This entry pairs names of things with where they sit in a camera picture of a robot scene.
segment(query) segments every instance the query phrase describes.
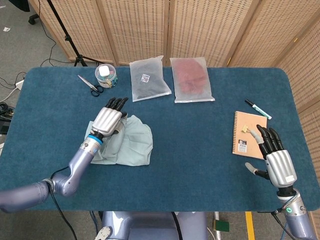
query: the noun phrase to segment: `red item in bag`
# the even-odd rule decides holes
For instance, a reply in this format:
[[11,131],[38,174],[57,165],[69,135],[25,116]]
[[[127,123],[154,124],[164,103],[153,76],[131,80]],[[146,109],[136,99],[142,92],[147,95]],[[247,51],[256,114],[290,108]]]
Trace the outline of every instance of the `red item in bag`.
[[183,93],[201,94],[204,91],[207,77],[199,62],[193,58],[180,58],[172,67]]

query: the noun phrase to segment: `gray carpet floor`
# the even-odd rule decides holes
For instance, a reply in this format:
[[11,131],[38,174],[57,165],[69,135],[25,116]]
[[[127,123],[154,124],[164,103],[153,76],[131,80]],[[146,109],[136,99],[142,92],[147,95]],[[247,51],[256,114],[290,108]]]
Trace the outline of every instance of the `gray carpet floor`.
[[[15,8],[9,1],[0,0],[0,77],[12,84],[20,72],[28,72],[31,68],[39,67],[49,58],[53,41],[48,39],[39,22],[35,25],[28,23],[29,16],[35,12],[23,12]],[[4,27],[11,28],[4,32]],[[55,46],[53,59],[67,61],[63,51]],[[70,63],[52,61],[55,66],[72,66]],[[12,90],[0,86],[0,100],[4,99]],[[9,106],[16,106],[19,90],[5,102]],[[0,143],[5,142],[5,136],[0,136]],[[95,227],[86,211],[65,212],[66,218],[73,226],[79,240],[93,240]],[[208,226],[212,229],[213,213],[207,213]],[[244,212],[221,212],[220,219],[230,223],[230,232],[222,232],[222,240],[247,240],[247,225]],[[282,229],[269,214],[253,213],[255,239],[280,240]],[[72,240],[73,236],[57,211],[34,211],[6,214],[0,212],[0,240]]]

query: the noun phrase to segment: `tripod stand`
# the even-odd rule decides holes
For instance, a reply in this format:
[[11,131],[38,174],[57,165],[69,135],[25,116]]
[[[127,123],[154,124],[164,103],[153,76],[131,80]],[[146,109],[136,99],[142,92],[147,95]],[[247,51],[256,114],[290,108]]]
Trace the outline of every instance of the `tripod stand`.
[[102,61],[98,61],[98,60],[95,60],[95,59],[93,59],[93,58],[90,58],[90,57],[87,57],[87,56],[83,56],[83,55],[81,55],[81,54],[78,52],[78,50],[77,50],[74,42],[72,41],[71,36],[69,35],[69,33],[68,33],[68,31],[67,31],[64,23],[62,22],[59,14],[57,13],[57,10],[56,10],[55,6],[53,5],[52,1],[51,1],[51,0],[47,0],[47,2],[48,2],[48,4],[49,4],[50,8],[52,9],[52,11],[53,11],[56,19],[58,20],[58,22],[59,22],[62,30],[64,31],[64,34],[65,34],[64,40],[65,40],[65,41],[68,41],[68,42],[70,43],[70,45],[71,45],[74,53],[76,54],[76,58],[75,58],[75,62],[74,62],[74,67],[77,66],[78,63],[81,63],[83,67],[87,67],[88,65],[85,63],[85,60],[84,60],[84,59],[88,59],[88,60],[91,60],[91,61],[93,61],[93,62],[103,64],[104,62],[102,62]]

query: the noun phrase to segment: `robot finger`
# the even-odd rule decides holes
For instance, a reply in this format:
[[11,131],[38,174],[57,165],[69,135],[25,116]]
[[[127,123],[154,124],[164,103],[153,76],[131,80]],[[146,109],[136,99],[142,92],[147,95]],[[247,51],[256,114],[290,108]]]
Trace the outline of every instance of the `robot finger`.
[[112,105],[112,103],[114,102],[114,100],[116,100],[115,97],[111,98],[111,99],[109,100],[109,102],[105,105],[105,107],[106,107],[106,108],[110,108],[111,105]]
[[282,145],[282,142],[280,140],[278,133],[271,127],[269,128],[269,131],[270,131],[271,135],[273,136],[273,138],[275,139],[275,144],[277,145],[278,150],[284,150],[285,148]]
[[266,128],[260,126],[259,124],[256,127],[258,128],[259,132],[261,133],[261,136],[263,138],[264,144],[265,144],[268,152],[269,153],[274,152],[274,149],[272,147],[271,141],[269,139],[269,135],[267,133],[268,130]]
[[262,177],[264,179],[270,180],[269,178],[269,174],[266,171],[262,171],[258,168],[255,168],[254,166],[252,166],[249,162],[245,163],[245,167],[254,175],[257,175],[259,177]]
[[269,139],[270,139],[270,142],[271,142],[271,145],[272,145],[272,150],[273,152],[276,152],[279,150],[278,148],[278,144],[276,142],[276,139],[275,137],[272,135],[272,133],[268,130],[268,129],[265,129],[266,130],[266,133],[268,134],[269,136]]
[[268,154],[270,154],[271,152],[269,152],[269,150],[268,150],[268,148],[266,147],[266,145],[265,145],[264,142],[263,142],[263,143],[259,143],[259,149],[260,149],[260,151],[261,151],[261,153],[262,153],[263,158],[264,158],[264,159],[267,159],[266,156],[267,156]]
[[125,105],[126,101],[128,100],[129,98],[125,97],[124,99],[122,99],[119,104],[117,105],[116,109],[117,111],[121,111],[121,109],[123,108],[123,106]]
[[116,109],[118,103],[122,100],[122,98],[117,98],[116,100],[114,100],[114,102],[111,105],[111,109]]

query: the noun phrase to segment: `plastic container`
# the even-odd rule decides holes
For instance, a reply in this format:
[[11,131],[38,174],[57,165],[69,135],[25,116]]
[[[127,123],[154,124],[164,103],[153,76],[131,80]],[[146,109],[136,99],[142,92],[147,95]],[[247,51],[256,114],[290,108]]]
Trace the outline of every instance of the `plastic container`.
[[109,89],[117,84],[118,78],[114,66],[104,63],[95,69],[95,77],[101,87]]

